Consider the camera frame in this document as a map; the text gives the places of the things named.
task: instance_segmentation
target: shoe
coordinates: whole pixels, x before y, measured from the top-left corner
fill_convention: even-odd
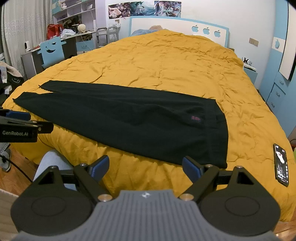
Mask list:
[[[2,152],[2,155],[5,156],[7,159],[11,158],[11,150],[6,149],[4,152]],[[0,167],[2,171],[9,172],[11,170],[11,163],[9,161],[4,161],[2,158],[0,158]]]

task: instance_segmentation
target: blue nightstand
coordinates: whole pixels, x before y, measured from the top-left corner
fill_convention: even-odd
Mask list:
[[[244,67],[244,71],[246,72],[246,74],[251,79],[252,83],[254,84],[255,81],[256,81],[256,78],[257,78],[258,73],[256,71],[253,71],[253,70],[248,69],[246,67]]]

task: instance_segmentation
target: bed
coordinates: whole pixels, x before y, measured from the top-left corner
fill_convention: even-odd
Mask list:
[[[151,25],[160,25],[164,30],[128,37],[56,64],[18,87],[3,107],[25,111],[13,98],[22,92],[46,93],[39,85],[48,80],[123,85],[216,99],[229,130],[227,169],[244,166],[279,203],[280,220],[290,221],[296,206],[293,152],[278,120],[243,71],[242,61],[225,48],[229,30],[186,19],[143,19],[131,18],[130,34],[140,26],[149,29]],[[42,120],[34,114],[32,119]],[[274,143],[287,152],[288,187],[275,179]],[[60,152],[72,165],[90,164],[108,155],[110,169],[103,182],[114,196],[124,189],[168,188],[178,196],[191,185],[181,166],[105,146],[57,125],[51,134],[39,135],[36,143],[13,146],[37,164],[51,149]]]

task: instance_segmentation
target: white headphones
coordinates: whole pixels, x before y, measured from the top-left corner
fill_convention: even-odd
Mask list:
[[[242,57],[241,60],[246,64],[252,65],[252,61],[249,59],[246,59],[245,57]]]

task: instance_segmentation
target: nightstand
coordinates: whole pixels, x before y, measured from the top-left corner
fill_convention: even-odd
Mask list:
[[[258,75],[258,73],[256,72],[256,69],[253,66],[250,66],[244,63],[244,71],[246,72],[246,74],[254,84]]]

